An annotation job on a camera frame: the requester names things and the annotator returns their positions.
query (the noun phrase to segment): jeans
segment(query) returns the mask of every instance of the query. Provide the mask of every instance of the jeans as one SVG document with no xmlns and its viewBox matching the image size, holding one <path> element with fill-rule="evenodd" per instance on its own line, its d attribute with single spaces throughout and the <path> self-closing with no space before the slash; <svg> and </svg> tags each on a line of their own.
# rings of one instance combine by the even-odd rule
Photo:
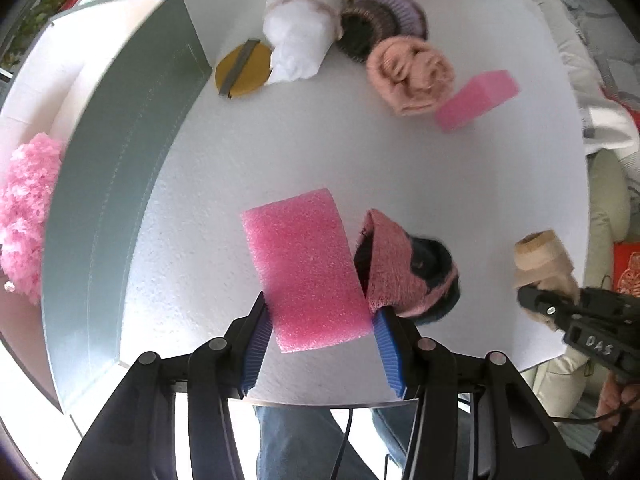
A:
<svg viewBox="0 0 640 480">
<path fill-rule="evenodd" d="M 374 427 L 399 467 L 406 460 L 415 406 L 371 410 Z M 328 480 L 343 437 L 329 409 L 257 406 L 255 413 L 260 423 L 258 480 Z M 456 480 L 467 478 L 468 450 L 469 416 L 458 410 Z M 376 480 L 351 444 L 344 450 L 338 480 Z"/>
</svg>

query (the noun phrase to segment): pink sponge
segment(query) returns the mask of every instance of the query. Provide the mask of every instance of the pink sponge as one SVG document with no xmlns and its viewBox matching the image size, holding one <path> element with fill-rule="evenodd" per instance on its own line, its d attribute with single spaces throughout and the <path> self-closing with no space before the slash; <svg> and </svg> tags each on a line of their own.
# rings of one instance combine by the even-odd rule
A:
<svg viewBox="0 0 640 480">
<path fill-rule="evenodd" d="M 465 87 L 436 112 L 436 121 L 448 132 L 511 99 L 520 92 L 508 70 L 484 72 L 472 77 Z"/>
<path fill-rule="evenodd" d="M 324 348 L 372 332 L 344 227 L 328 189 L 242 214 L 283 352 Z"/>
</svg>

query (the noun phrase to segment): white tabletop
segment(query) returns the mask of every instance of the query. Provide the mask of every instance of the white tabletop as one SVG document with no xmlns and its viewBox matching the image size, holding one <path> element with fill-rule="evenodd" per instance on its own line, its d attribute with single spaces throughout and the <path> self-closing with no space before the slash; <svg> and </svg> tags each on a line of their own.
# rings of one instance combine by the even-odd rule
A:
<svg viewBox="0 0 640 480">
<path fill-rule="evenodd" d="M 242 16 L 259 17 L 265 0 L 185 1 L 215 63 L 225 31 L 237 29 Z M 578 280 L 584 269 L 586 165 L 558 51 L 523 0 L 417 1 L 431 41 L 455 67 L 457 89 L 477 73 L 508 69 L 521 93 L 443 134 L 431 116 L 395 117 L 364 67 L 334 49 L 307 81 L 234 100 L 208 84 L 142 222 L 126 295 L 124 362 L 146 350 L 191 352 L 247 314 L 260 284 L 240 213 L 319 187 L 331 190 L 352 251 L 373 207 L 410 234 L 448 245 L 462 297 L 421 330 L 425 335 L 463 354 L 501 350 L 519 369 L 563 352 L 561 333 L 524 316 L 512 288 L 513 245 L 538 230 L 558 232 Z M 394 400 L 372 335 L 295 354 L 281 354 L 272 338 L 250 397 L 329 405 Z"/>
</svg>

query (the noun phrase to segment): silver bolt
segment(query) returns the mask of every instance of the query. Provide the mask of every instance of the silver bolt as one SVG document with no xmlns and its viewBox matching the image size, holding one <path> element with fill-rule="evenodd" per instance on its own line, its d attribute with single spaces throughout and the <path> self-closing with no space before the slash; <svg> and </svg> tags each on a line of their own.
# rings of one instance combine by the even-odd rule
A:
<svg viewBox="0 0 640 480">
<path fill-rule="evenodd" d="M 430 352 L 431 350 L 435 350 L 436 342 L 430 337 L 423 337 L 421 339 L 418 339 L 418 348 L 420 350 L 426 350 L 427 352 Z"/>
<path fill-rule="evenodd" d="M 212 350 L 223 350 L 226 347 L 226 339 L 223 337 L 215 337 L 209 341 L 209 348 Z"/>
<path fill-rule="evenodd" d="M 155 360 L 156 360 L 155 352 L 145 352 L 138 358 L 138 362 L 141 365 L 149 365 Z"/>
<path fill-rule="evenodd" d="M 491 352 L 489 354 L 489 361 L 491 361 L 494 365 L 502 366 L 507 362 L 507 356 L 502 352 Z"/>
</svg>

